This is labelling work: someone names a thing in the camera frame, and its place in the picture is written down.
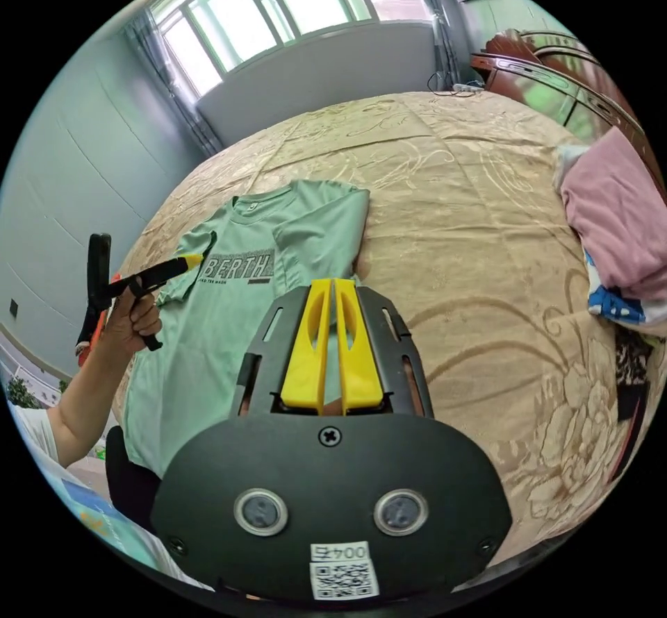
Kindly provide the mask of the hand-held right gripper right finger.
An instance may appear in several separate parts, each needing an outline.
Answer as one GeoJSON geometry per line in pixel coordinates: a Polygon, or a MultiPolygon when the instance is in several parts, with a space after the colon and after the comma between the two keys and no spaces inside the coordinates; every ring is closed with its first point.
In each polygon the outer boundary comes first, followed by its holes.
{"type": "Polygon", "coordinates": [[[333,280],[338,366],[344,415],[378,408],[384,391],[374,360],[361,303],[352,280],[333,280]]]}

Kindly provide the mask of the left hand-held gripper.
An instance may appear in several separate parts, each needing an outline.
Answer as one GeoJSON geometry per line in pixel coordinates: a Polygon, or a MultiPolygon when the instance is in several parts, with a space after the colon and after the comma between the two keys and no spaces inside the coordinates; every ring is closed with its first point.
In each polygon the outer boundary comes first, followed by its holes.
{"type": "MultiPolygon", "coordinates": [[[[178,258],[172,258],[165,262],[161,262],[157,265],[149,267],[141,271],[139,274],[127,276],[115,281],[114,283],[109,283],[106,285],[107,298],[116,304],[118,298],[122,296],[126,288],[129,288],[138,298],[149,292],[154,295],[154,291],[160,288],[170,279],[180,276],[192,269],[198,268],[203,259],[204,256],[200,253],[185,254],[179,256],[178,258]]],[[[147,337],[145,342],[147,345],[146,349],[150,351],[156,351],[162,347],[162,343],[156,339],[155,335],[147,337]]]]}

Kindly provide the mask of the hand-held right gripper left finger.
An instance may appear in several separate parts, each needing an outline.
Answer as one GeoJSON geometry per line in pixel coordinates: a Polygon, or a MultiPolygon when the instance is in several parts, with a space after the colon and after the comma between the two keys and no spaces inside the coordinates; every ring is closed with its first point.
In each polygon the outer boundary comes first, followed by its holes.
{"type": "Polygon", "coordinates": [[[311,281],[281,389],[285,407],[323,413],[332,280],[311,281]]]}

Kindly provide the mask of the person's left hand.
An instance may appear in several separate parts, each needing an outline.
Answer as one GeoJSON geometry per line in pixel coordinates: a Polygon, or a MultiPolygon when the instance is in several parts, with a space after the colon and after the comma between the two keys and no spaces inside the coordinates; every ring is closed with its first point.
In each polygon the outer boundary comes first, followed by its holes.
{"type": "Polygon", "coordinates": [[[111,363],[128,362],[134,354],[147,347],[146,338],[157,335],[161,329],[154,295],[149,292],[138,298],[126,288],[101,334],[101,355],[111,363]]]}

